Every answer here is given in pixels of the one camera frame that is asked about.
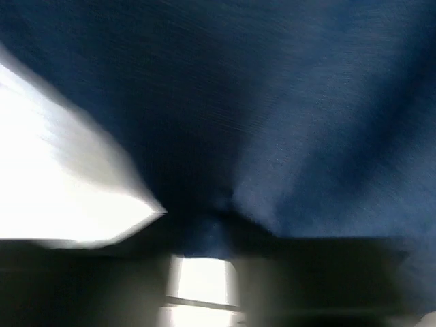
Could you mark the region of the dark blue denim trousers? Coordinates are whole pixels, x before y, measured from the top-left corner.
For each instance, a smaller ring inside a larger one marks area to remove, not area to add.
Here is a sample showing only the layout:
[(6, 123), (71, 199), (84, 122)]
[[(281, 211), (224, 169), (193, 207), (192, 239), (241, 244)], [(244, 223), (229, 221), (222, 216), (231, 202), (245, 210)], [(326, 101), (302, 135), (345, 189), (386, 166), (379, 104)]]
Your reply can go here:
[(391, 237), (435, 309), (434, 1), (2, 1), (1, 43), (129, 152), (152, 238)]

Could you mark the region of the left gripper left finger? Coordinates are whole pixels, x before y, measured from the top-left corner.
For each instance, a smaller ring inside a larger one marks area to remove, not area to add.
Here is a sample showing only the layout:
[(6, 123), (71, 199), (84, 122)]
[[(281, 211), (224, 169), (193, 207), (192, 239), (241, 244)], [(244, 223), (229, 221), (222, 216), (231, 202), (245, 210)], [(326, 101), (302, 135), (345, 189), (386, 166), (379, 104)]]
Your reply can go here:
[(174, 244), (165, 215), (116, 245), (1, 241), (2, 326), (156, 326)]

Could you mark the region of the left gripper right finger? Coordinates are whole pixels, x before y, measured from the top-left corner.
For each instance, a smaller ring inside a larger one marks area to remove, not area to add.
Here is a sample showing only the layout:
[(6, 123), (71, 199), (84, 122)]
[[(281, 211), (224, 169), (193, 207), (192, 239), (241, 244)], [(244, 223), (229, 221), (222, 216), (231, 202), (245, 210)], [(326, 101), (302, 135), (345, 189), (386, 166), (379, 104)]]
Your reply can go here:
[(435, 310), (435, 224), (372, 237), (279, 238), (221, 215), (245, 326), (413, 326)]

